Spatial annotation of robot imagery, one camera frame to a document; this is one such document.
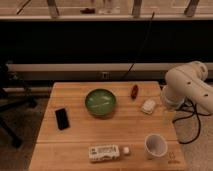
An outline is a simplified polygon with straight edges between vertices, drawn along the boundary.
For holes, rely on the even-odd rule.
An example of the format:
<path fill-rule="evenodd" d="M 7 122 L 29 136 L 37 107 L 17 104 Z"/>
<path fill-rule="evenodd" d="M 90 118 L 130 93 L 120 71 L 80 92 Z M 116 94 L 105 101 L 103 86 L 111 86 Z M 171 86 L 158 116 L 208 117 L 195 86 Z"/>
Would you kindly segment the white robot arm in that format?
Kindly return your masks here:
<path fill-rule="evenodd" d="M 165 74 L 162 103 L 168 109 L 178 109 L 188 98 L 213 114 L 213 87 L 205 83 L 207 76 L 208 68 L 200 61 L 170 69 Z"/>

